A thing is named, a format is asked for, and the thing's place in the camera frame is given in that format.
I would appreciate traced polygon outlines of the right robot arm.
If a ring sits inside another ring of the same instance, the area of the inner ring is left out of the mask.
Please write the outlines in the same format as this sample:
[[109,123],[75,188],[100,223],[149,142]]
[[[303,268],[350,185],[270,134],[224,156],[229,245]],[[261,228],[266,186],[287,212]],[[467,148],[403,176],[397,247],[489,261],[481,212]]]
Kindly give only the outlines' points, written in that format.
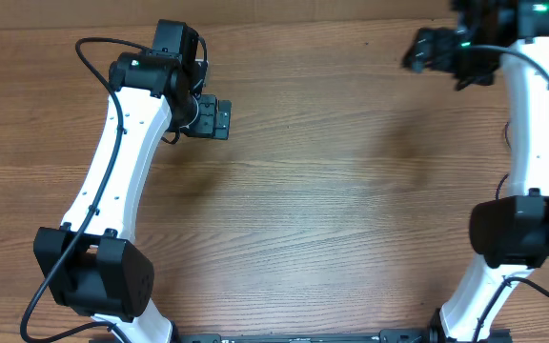
[[405,69],[451,73],[457,87],[508,89],[511,169],[496,197],[476,205],[469,236],[474,258],[427,329],[399,342],[507,342],[492,323],[519,284],[549,258],[549,0],[455,0],[453,29],[418,30]]

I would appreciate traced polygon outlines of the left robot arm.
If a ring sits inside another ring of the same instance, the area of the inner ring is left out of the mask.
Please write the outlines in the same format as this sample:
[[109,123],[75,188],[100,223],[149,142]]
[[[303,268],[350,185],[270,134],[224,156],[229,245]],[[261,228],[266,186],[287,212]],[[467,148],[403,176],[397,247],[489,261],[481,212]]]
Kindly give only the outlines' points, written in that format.
[[204,92],[208,67],[204,38],[183,22],[160,20],[148,47],[128,43],[99,76],[108,112],[80,192],[60,226],[33,242],[39,292],[118,342],[179,338],[153,302],[154,267],[135,247],[135,220],[160,143],[229,136],[232,104]]

